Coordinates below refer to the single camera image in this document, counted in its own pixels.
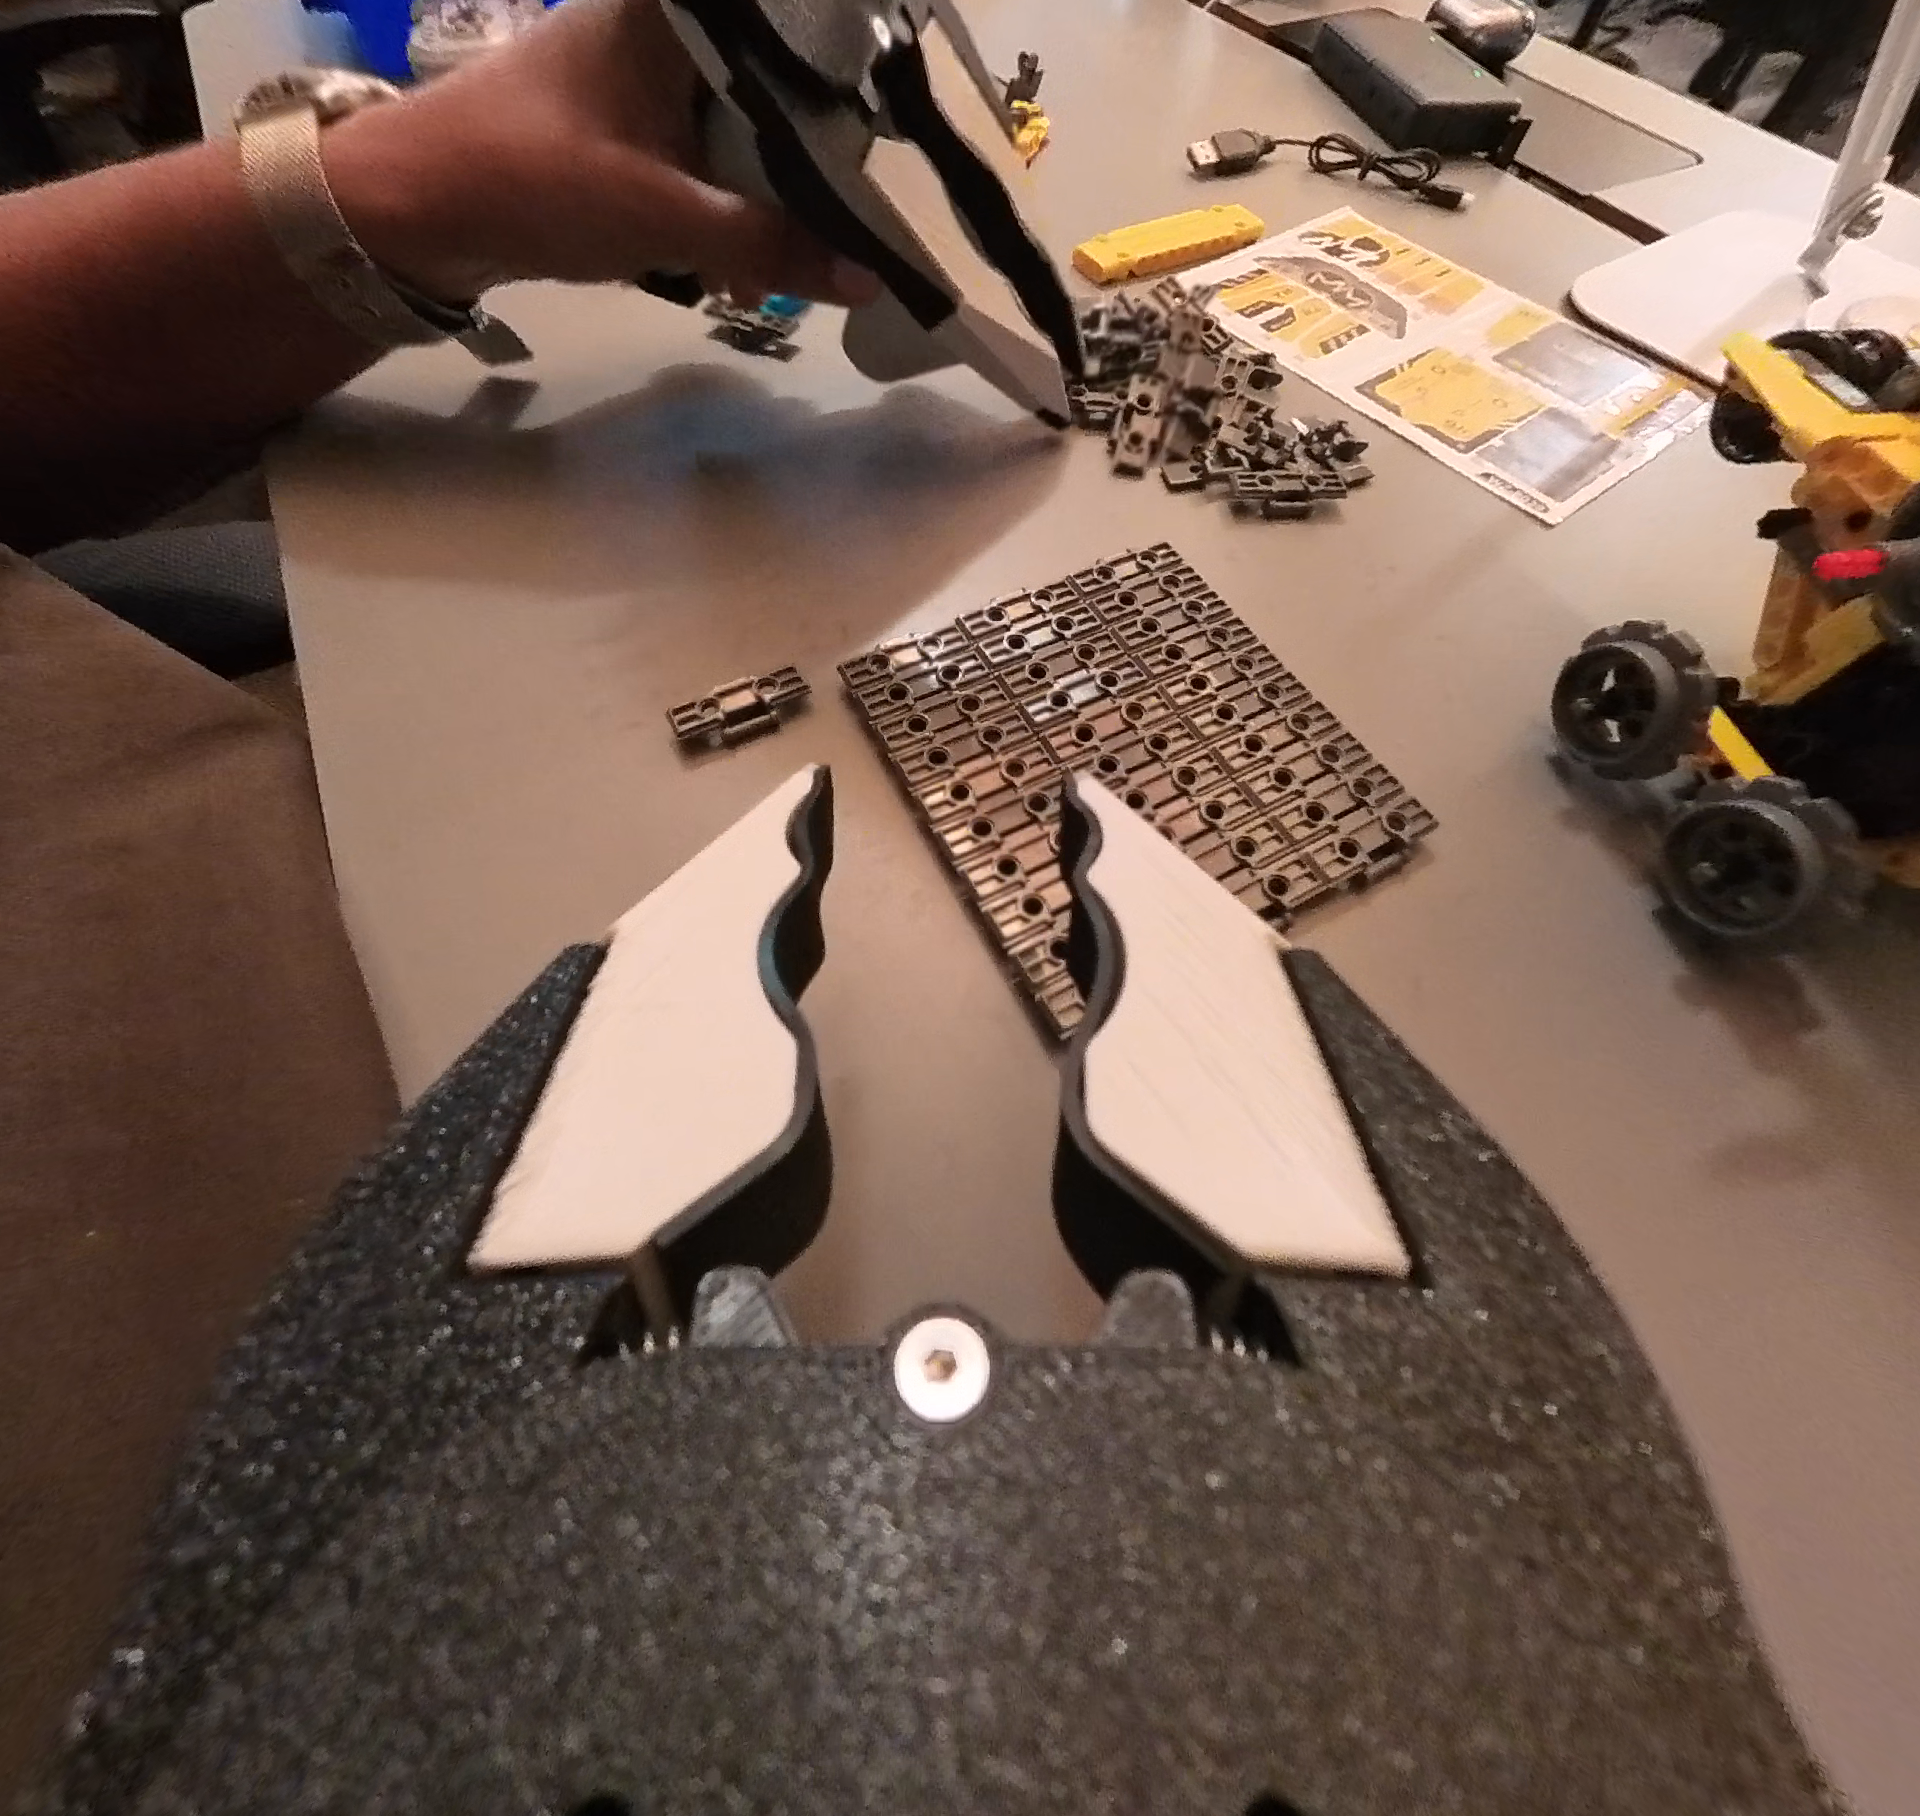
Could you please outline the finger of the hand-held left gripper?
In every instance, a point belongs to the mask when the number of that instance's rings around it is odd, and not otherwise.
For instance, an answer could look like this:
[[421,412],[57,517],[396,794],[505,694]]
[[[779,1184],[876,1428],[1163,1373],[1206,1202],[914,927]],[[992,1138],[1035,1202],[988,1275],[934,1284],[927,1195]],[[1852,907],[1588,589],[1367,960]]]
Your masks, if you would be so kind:
[[1028,173],[955,47],[893,47],[876,61],[878,119],[862,162],[867,218],[905,267],[897,304],[925,348],[878,365],[971,365],[1004,400],[1071,421],[1077,321],[1028,212]]
[[955,0],[905,0],[905,19],[921,38],[942,113],[988,149],[1015,149],[1019,119],[1004,82],[988,69]]

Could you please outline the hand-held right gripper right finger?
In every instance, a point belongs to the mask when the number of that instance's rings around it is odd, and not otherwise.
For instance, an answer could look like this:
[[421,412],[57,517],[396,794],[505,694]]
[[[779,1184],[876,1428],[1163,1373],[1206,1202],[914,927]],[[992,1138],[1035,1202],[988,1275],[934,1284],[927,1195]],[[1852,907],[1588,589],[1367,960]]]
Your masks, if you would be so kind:
[[1278,1334],[1284,1280],[1411,1284],[1411,1241],[1278,938],[1097,776],[1064,783],[1060,1235],[1112,1323]]

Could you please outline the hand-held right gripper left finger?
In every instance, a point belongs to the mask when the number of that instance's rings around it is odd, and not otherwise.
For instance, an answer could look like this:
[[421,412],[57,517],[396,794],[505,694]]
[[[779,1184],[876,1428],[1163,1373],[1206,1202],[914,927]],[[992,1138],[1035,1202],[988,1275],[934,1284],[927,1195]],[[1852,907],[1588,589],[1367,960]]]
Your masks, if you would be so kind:
[[831,1188],[804,1019],[828,872],[831,772],[804,766],[613,922],[470,1275],[616,1275],[668,1336],[710,1275],[806,1252]]

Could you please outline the pile of track links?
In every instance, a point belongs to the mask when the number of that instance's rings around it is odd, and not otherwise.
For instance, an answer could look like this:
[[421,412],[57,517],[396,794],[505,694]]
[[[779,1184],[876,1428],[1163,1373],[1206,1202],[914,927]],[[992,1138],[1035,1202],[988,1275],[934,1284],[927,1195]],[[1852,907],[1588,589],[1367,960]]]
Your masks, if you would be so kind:
[[1374,478],[1348,421],[1284,410],[1278,359],[1235,339],[1206,288],[1166,278],[1080,299],[1077,339],[1071,421],[1107,442],[1119,478],[1158,478],[1258,525],[1306,525]]

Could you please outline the dark grey plastic track link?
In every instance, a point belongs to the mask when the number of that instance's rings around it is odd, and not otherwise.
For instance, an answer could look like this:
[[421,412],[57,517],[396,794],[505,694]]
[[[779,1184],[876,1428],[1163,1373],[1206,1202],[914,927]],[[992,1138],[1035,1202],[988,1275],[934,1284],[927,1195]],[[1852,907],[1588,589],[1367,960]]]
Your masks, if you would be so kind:
[[759,677],[730,677],[708,691],[668,705],[679,753],[716,753],[777,731],[814,698],[798,665]]

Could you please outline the person's left forearm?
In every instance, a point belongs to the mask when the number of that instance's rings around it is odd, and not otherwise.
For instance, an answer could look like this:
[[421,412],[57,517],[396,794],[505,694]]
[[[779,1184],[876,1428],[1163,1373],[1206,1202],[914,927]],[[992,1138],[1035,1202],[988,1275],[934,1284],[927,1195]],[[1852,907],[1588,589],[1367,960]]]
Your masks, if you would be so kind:
[[281,263],[232,141],[3,193],[3,548],[193,505],[374,359]]

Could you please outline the person's left hand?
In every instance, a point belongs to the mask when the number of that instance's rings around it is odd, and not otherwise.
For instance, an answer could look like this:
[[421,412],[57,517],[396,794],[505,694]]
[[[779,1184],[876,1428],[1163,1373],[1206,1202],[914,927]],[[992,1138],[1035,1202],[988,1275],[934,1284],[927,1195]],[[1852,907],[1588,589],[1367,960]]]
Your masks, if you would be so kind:
[[407,288],[690,272],[710,291],[862,309],[878,278],[702,173],[701,74],[663,0],[563,0],[534,30],[323,133],[330,193]]

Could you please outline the yellow toy beam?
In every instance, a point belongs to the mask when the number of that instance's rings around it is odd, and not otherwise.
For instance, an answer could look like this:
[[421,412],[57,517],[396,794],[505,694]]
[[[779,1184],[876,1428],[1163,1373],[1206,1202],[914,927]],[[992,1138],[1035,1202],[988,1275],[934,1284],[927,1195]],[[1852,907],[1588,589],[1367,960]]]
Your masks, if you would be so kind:
[[1265,237],[1265,218],[1235,202],[1101,229],[1074,245],[1071,267],[1107,288],[1132,278],[1187,272]]

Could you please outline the mat of joined track links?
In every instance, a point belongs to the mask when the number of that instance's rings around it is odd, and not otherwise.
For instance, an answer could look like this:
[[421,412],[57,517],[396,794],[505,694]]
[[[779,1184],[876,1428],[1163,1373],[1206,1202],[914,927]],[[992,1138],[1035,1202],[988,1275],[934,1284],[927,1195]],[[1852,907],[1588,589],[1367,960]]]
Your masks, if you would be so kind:
[[1434,808],[1171,544],[834,665],[1041,1027],[1068,1042],[1064,786],[1093,776],[1274,930],[1406,868]]

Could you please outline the black power bank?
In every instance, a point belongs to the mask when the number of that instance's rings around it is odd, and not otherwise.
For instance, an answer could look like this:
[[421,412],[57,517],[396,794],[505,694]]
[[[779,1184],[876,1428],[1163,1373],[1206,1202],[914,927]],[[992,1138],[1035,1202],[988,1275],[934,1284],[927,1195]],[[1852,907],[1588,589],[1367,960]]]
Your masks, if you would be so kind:
[[1309,67],[1391,149],[1513,149],[1523,102],[1441,30],[1386,6],[1318,19]]

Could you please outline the yellow black sticker sheet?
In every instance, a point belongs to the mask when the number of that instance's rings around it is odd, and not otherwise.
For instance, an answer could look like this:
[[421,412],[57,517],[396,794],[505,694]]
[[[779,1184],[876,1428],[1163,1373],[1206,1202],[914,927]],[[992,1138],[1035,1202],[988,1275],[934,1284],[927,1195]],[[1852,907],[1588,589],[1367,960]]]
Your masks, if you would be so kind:
[[1179,278],[1243,348],[1274,356],[1340,412],[1559,526],[1694,437],[1710,392],[1333,210]]

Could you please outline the grey earbud case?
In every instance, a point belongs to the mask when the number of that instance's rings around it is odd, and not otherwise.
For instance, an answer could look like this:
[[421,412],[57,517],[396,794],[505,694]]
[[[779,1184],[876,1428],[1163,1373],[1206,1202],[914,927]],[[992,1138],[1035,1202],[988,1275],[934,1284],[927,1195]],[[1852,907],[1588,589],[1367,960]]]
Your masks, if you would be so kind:
[[1488,74],[1502,74],[1539,34],[1527,0],[1434,0],[1424,22]]

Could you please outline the silver wristwatch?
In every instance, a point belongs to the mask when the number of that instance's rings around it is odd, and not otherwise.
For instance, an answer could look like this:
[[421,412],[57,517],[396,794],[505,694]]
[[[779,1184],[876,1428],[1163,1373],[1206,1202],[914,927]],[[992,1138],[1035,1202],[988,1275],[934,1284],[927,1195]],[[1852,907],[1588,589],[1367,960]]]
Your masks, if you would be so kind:
[[232,113],[246,193],[301,288],[374,350],[450,339],[491,370],[520,365],[533,350],[513,326],[390,278],[330,189],[323,133],[396,97],[392,82],[359,69],[298,67],[257,82]]

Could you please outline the yellow black toy vehicle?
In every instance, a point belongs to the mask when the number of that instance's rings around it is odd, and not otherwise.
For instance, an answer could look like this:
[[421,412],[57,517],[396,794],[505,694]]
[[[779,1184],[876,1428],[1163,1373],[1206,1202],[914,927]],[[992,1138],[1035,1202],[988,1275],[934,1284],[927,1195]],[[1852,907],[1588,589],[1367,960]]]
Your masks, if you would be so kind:
[[1916,326],[1742,332],[1715,453],[1795,467],[1753,665],[1722,677],[1681,630],[1593,630],[1550,689],[1566,767],[1640,791],[1655,883],[1715,942],[1770,946],[1916,889]]

